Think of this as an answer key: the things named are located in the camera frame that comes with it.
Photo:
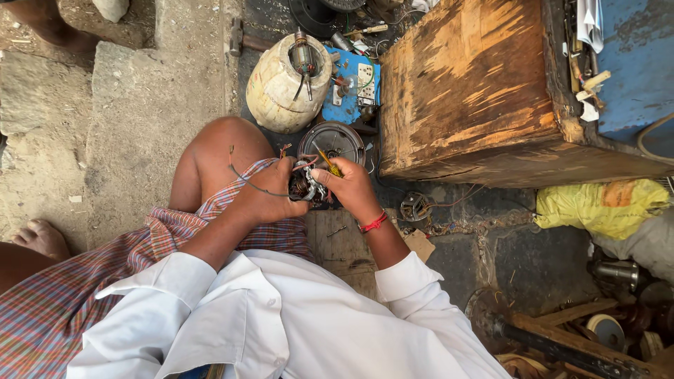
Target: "yellow plastic bag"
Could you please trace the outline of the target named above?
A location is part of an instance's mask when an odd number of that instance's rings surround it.
[[[561,185],[536,196],[541,228],[571,225],[613,239],[625,239],[647,218],[669,206],[669,194],[650,179]]]

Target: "plaid lungi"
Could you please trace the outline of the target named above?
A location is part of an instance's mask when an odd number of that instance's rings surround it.
[[[276,158],[253,163],[248,178]],[[102,320],[122,298],[94,294],[153,265],[195,235],[234,200],[238,179],[195,213],[153,208],[145,226],[104,246],[70,258],[22,281],[0,295],[0,378],[62,378],[82,349],[82,333]],[[302,218],[255,228],[237,250],[266,249],[313,261]]]

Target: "blue painted surface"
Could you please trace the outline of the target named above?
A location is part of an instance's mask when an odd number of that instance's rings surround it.
[[[609,70],[599,97],[607,103],[599,133],[636,145],[637,133],[674,111],[674,1],[602,2],[604,49],[600,71]],[[674,123],[644,139],[655,153],[674,155]]]
[[[334,47],[328,47],[326,46],[326,49],[328,50],[329,53],[332,53],[334,51],[338,51],[340,53],[340,59],[337,63],[341,65],[341,67],[338,67],[337,74],[335,76],[343,76],[346,77],[347,75],[358,75],[358,63],[364,63],[366,65],[370,65],[370,61],[367,60],[366,57],[360,56],[358,54],[353,54],[349,53],[348,51],[340,50],[340,49],[335,49]],[[348,59],[348,65],[346,68],[344,68],[344,62]],[[379,80],[381,79],[381,74],[380,74],[380,66],[378,64],[375,64],[375,77],[373,79],[375,88],[377,88],[379,84]],[[337,106],[337,105],[332,105],[332,86],[334,85],[334,81],[331,81],[331,86],[330,89],[328,90],[328,96],[326,97],[326,100],[323,102],[323,118],[326,121],[341,121],[347,125],[350,125],[358,117],[361,116],[361,112],[358,108],[357,105],[357,98],[355,96],[344,96],[342,97],[342,105]],[[375,91],[375,95],[378,97],[379,93],[378,91]]]

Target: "toe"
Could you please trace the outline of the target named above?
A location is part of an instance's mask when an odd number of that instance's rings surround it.
[[[15,234],[15,235],[11,236],[11,237],[9,238],[9,240],[12,241],[12,242],[14,242],[15,244],[17,244],[17,245],[19,245],[19,246],[26,246],[26,245],[28,245],[28,242],[26,242],[26,240],[25,240],[23,237],[21,237],[20,235],[18,235],[18,234]]]
[[[40,235],[43,233],[46,233],[49,231],[51,228],[51,224],[49,224],[45,220],[40,220],[39,218],[34,218],[30,221],[28,221],[28,227],[35,232],[35,234]]]
[[[34,231],[28,228],[21,228],[21,230],[19,230],[19,236],[21,236],[26,241],[26,243],[30,243],[33,239],[38,237]]]

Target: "green wire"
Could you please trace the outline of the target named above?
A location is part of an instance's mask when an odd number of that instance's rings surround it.
[[[351,39],[347,38],[346,40],[348,41],[348,43],[351,44],[351,46],[352,46],[354,49],[356,49],[356,46],[354,46],[353,42],[351,42]],[[372,62],[372,59],[370,59],[370,57],[369,57],[367,54],[365,54],[365,51],[361,51],[361,52],[363,53],[363,56],[364,56],[365,58],[367,58],[368,61],[370,61],[370,65],[372,65],[372,76],[370,76],[370,81],[369,81],[366,85],[364,85],[364,86],[362,86],[362,87],[358,87],[359,90],[362,90],[363,88],[369,86],[370,83],[372,83],[372,81],[375,79],[375,63]]]

